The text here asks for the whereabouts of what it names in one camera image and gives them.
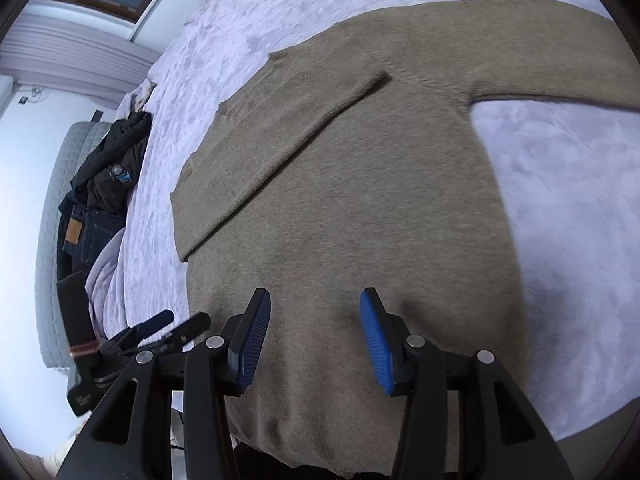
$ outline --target bed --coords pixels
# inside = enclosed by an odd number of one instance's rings
[[[205,0],[192,13],[148,75],[157,87],[145,105],[154,126],[141,180],[116,240],[116,261],[104,266],[100,290],[91,291],[100,296],[97,322],[106,336],[166,308],[176,323],[188,317],[169,193],[219,103],[267,53],[368,10],[432,1],[441,0]],[[599,0],[558,1],[609,17]],[[472,119],[494,167],[522,272],[527,394],[557,440],[623,413],[615,419],[620,439],[609,439],[611,449],[599,458],[606,462],[632,431],[640,396],[640,114],[495,101],[474,105]],[[179,396],[174,406],[181,407]],[[567,453],[580,454],[584,444],[567,442]],[[583,478],[602,466],[584,466]]]

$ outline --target beige knit sweater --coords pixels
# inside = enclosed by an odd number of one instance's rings
[[[227,401],[240,440],[292,466],[389,474],[404,399],[376,384],[366,286],[413,333],[491,349],[525,386],[518,265],[469,117],[510,98],[640,108],[640,67],[613,22],[568,4],[441,2],[275,52],[220,105],[172,204],[190,310],[213,332],[255,287],[271,293],[254,384]]]

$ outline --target metal screw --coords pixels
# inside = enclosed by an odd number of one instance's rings
[[[411,348],[422,348],[424,346],[424,338],[421,335],[411,334],[407,337],[406,343]]]
[[[488,350],[479,351],[477,356],[478,356],[478,360],[481,363],[484,363],[486,365],[490,365],[491,363],[493,363],[495,361],[495,355],[493,355]]]
[[[147,364],[153,358],[154,355],[149,350],[143,350],[138,355],[136,355],[136,361],[141,365]]]
[[[222,345],[224,345],[224,343],[225,339],[223,337],[215,335],[207,339],[206,345],[208,348],[211,348],[213,350],[215,348],[220,348]]]

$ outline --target pile of clothes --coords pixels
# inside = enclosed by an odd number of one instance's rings
[[[124,228],[127,199],[140,179],[152,118],[136,112],[115,121],[71,181],[59,210],[57,279],[88,275],[107,243]]]

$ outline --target blue gripper pad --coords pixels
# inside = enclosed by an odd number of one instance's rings
[[[387,395],[396,389],[390,334],[385,330],[386,311],[374,288],[366,288],[360,295],[360,323],[369,347],[376,379]]]
[[[262,343],[267,333],[270,317],[271,297],[267,290],[258,288],[242,316],[240,326],[229,347],[230,349],[232,347],[238,349],[238,374],[235,382],[241,394],[244,394],[244,391],[254,380],[255,368],[260,359]]]

